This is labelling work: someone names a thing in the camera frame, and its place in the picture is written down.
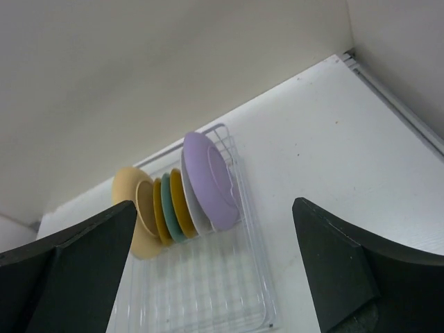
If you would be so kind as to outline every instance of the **white surface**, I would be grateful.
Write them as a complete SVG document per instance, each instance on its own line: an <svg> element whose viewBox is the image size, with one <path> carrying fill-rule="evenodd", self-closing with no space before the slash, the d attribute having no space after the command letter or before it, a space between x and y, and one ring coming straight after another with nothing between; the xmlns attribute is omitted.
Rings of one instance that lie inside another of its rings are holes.
<svg viewBox="0 0 444 333"><path fill-rule="evenodd" d="M357 57L444 138L444 1L348 0Z"/></svg>
<svg viewBox="0 0 444 333"><path fill-rule="evenodd" d="M319 332L291 206L444 255L444 164L337 57L224 115L246 167L285 332ZM111 180L44 217L39 237L110 205ZM96 203L93 210L84 209Z"/></svg>
<svg viewBox="0 0 444 333"><path fill-rule="evenodd" d="M37 233L0 216L0 252L35 241Z"/></svg>
<svg viewBox="0 0 444 333"><path fill-rule="evenodd" d="M0 3L0 212L43 213L352 46L345 0Z"/></svg>

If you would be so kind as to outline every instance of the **wire dish rack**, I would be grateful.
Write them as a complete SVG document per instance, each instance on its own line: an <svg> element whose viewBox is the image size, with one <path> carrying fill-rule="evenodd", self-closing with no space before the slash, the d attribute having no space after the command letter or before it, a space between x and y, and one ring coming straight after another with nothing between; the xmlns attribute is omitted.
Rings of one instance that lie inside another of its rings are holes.
<svg viewBox="0 0 444 333"><path fill-rule="evenodd" d="M276 307L262 236L248 203L243 168L233 138L222 124L203 132L222 153L239 188L240 219L165 248L156 258L132 255L107 333L262 332L276 325ZM180 168L182 143L136 167L154 179Z"/></svg>

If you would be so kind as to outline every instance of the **white plate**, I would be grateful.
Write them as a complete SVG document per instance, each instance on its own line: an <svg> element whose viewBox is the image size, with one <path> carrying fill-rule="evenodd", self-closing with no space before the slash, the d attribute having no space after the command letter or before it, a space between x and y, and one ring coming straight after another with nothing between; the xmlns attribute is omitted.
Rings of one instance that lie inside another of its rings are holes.
<svg viewBox="0 0 444 333"><path fill-rule="evenodd" d="M185 158L183 155L180 156L180 170L182 171L182 186L185 193L185 200L187 201L187 206L189 210L189 215L193 221L194 227L199 235L207 234L214 230L210 220L207 215L202 210L200 203L194 194L193 187L189 181L187 168L185 167Z"/></svg>

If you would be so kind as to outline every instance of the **white shelf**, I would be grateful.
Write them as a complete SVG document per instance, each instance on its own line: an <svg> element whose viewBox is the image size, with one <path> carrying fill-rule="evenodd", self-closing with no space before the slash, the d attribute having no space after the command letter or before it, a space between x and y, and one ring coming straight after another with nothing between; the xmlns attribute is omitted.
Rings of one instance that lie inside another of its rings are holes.
<svg viewBox="0 0 444 333"><path fill-rule="evenodd" d="M215 122L229 127L247 171L284 332L319 332L291 215L296 197L444 255L443 161L336 56ZM39 237L100 212L110 198L108 180L47 214Z"/></svg>

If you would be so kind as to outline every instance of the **purple plate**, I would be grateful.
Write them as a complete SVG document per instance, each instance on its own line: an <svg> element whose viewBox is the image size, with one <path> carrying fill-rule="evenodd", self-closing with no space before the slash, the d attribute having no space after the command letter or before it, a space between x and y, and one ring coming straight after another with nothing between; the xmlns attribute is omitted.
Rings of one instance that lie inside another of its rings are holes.
<svg viewBox="0 0 444 333"><path fill-rule="evenodd" d="M239 210L232 195L232 175L221 153L206 135L195 132L185 135L183 153L191 186L204 213L217 230L230 229L239 218Z"/></svg>

